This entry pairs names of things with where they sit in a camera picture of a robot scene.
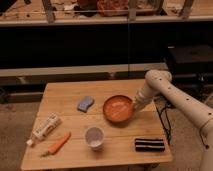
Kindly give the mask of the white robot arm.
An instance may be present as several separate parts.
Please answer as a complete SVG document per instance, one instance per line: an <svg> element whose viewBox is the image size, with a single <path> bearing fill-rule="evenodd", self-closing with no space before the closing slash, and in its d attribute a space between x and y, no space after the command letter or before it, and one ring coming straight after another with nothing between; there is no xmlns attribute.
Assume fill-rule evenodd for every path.
<svg viewBox="0 0 213 171"><path fill-rule="evenodd" d="M143 86L136 93L133 110L142 110L161 93L206 137L199 171L213 171L213 109L175 87L171 81L170 72L149 70Z"/></svg>

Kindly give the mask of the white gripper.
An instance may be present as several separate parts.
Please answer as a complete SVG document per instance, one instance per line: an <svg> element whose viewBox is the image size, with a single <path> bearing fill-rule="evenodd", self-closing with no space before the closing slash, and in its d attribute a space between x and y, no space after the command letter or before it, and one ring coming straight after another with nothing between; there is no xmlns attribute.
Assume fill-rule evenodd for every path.
<svg viewBox="0 0 213 171"><path fill-rule="evenodd" d="M133 103L133 110L140 111L149 104L149 100L144 96L136 96Z"/></svg>

